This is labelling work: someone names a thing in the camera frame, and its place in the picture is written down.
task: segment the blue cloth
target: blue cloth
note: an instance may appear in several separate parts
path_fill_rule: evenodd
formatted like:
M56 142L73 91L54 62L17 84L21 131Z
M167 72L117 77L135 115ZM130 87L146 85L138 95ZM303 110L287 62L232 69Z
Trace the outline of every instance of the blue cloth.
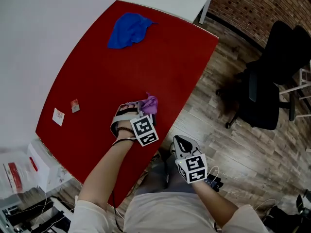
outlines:
M152 22L137 13L125 13L117 21L108 41L108 48L122 49L140 42Z

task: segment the bracelet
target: bracelet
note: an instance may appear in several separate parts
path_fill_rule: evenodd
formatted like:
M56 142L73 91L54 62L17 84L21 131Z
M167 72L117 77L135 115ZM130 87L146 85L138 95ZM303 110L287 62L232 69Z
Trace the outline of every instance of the bracelet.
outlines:
M124 139L120 139L120 140L115 141L111 146L116 145L118 142L122 142L122 141L132 141L132 142L134 142L135 140L136 140L136 138L134 138L134 137L124 138Z
M119 128L117 128L117 134L119 134L120 130L125 130L125 131L128 131L128 132L132 133L133 135L135 135L133 130L131 130L129 128L126 128L126 127L119 127Z

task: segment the wooden floor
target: wooden floor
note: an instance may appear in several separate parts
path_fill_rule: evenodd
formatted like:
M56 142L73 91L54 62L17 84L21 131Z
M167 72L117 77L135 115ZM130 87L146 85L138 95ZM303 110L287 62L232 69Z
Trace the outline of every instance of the wooden floor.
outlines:
M224 183L220 194L225 198L239 206L254 207L267 199L275 199L281 209L295 214L297 195L306 188L311 189L311 153L305 152L311 147L310 119L298 118L290 122L288 111L280 109L274 131L251 128L240 119L227 130L225 123L234 116L237 105L225 104L215 91L233 83L233 75L243 71L245 63L258 59L261 53L211 19L206 18L203 26L199 26L218 36L219 44L162 146L168 148L177 134L195 139L207 156L208 166L219 167L219 177ZM288 100L288 94L280 99ZM306 112L305 104L296 101L296 113ZM60 197L74 202L79 190L80 184L70 181ZM132 198L133 194L118 208L122 215ZM273 204L269 201L260 207L259 215ZM108 214L115 225L112 208L108 209ZM118 222L123 225L121 217Z

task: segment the white wall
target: white wall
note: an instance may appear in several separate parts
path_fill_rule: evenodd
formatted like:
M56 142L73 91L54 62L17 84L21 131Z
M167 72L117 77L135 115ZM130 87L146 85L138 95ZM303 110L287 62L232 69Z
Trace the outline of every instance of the white wall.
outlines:
M0 150L23 148L60 68L115 0L0 0Z

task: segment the black office chair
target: black office chair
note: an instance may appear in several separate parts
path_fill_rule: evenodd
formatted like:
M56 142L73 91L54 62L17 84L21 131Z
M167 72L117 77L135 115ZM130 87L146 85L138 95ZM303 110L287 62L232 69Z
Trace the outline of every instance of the black office chair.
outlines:
M236 77L241 79L237 93L239 109L225 127L229 129L240 117L252 127L274 130L278 121L279 108L290 110L289 120L295 118L294 98L289 102L279 101L276 84L285 84L299 69L311 59L311 38L300 26L292 30L277 21L270 32L262 56L246 64L247 69ZM227 93L217 90L217 95Z

